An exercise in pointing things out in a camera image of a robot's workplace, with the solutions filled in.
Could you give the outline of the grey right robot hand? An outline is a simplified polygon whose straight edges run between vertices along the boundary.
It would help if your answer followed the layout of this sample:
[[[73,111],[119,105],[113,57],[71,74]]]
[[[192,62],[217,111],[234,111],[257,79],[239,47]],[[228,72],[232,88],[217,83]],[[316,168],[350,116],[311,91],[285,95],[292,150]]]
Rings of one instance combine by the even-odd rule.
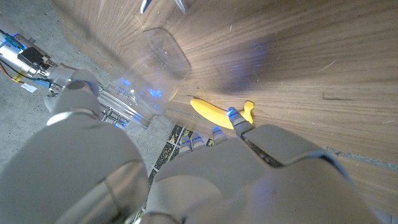
[[[34,44],[32,39],[22,35],[1,31],[1,69],[8,67],[16,74],[11,77],[21,87],[33,92],[35,87],[22,81],[49,89],[49,96],[57,96],[71,81],[77,69],[52,61],[52,56]]]

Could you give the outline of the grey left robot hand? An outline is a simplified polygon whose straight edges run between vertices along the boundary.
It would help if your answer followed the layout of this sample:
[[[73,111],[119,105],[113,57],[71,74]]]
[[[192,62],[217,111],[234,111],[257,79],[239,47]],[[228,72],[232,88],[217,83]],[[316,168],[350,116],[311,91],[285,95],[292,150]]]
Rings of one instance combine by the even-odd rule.
[[[99,86],[70,75],[51,116],[1,171],[2,223],[377,223],[339,162],[273,125],[226,112],[237,136],[192,136],[149,181],[126,133],[100,120]]]

